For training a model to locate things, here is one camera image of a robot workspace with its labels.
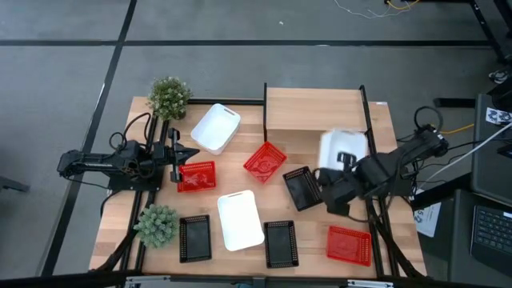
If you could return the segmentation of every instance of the white plastic tray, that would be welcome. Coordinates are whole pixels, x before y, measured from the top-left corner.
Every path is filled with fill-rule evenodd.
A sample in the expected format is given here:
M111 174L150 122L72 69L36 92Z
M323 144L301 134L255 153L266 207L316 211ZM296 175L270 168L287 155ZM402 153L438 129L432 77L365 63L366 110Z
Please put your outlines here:
M192 129L190 136L213 155L219 155L240 126L240 115L221 104L214 104Z
M318 167L343 170L343 162L338 162L338 153L345 152L356 157L356 161L366 156L366 136L359 132L332 130L322 135Z
M217 206L226 249L236 251L265 241L253 191L224 195Z

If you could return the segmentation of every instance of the artificial plant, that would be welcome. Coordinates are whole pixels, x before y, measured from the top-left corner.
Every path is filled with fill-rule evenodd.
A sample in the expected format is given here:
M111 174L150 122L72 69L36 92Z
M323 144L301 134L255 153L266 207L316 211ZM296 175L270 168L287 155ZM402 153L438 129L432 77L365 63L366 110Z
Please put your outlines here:
M186 114L187 101L192 92L178 78L165 77L153 82L149 99L149 106L153 112L163 120L182 119Z
M151 204L144 208L134 226L146 247L161 248L168 244L178 232L178 215L168 206Z

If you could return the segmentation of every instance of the black basket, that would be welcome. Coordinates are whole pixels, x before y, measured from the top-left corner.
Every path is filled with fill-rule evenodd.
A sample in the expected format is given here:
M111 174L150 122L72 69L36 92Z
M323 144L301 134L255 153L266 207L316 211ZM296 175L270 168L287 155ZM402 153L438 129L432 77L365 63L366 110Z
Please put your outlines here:
M297 240L293 221L265 222L267 268L298 266Z
M308 166L288 172L282 177L297 210L302 211L322 203L320 189Z
M210 216L179 219L179 261L196 262L211 259Z

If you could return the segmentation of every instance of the red basket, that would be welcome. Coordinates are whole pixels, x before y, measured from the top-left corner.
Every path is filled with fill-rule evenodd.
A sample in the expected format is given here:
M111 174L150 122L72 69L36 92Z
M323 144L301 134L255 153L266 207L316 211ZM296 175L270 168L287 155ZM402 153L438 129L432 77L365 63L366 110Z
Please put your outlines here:
M286 155L270 142L265 142L243 165L257 180L266 180L284 163Z
M179 167L183 182L178 183L178 192L196 192L216 187L215 162L199 162Z
M327 235L327 257L353 264L370 266L370 233L329 226Z

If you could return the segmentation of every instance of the gray carpet floor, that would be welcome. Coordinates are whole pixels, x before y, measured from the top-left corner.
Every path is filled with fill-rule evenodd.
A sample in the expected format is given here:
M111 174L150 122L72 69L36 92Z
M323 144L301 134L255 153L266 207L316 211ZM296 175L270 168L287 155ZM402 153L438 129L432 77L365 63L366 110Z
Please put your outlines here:
M117 40L129 0L0 0L0 41ZM505 24L492 2L479 1L493 32L508 49ZM382 1L338 0L353 13L382 14ZM396 5L405 5L395 1ZM331 0L138 1L127 40L484 40L471 8L422 3L385 18L348 13ZM67 182L55 171L61 153L79 149L113 55L112 46L0 46L0 175L30 185L30 192L0 193L0 278L38 273ZM133 96L147 95L153 78L179 76L199 98L262 98L262 84L284 87L366 86L371 101L390 104L397 137L412 132L412 113L437 97L473 98L494 86L500 66L487 47L125 46L94 141L110 152L108 137L124 127ZM445 129L470 124L473 110L443 109ZM449 137L467 142L472 131ZM432 162L445 162L452 154ZM469 162L448 170L450 180ZM435 172L425 170L420 179ZM106 184L101 175L85 181ZM82 186L59 255L56 274L87 270L105 191ZM443 203L442 231L451 202ZM449 233L421 236L429 275L446 279ZM183 284L183 287L194 284Z

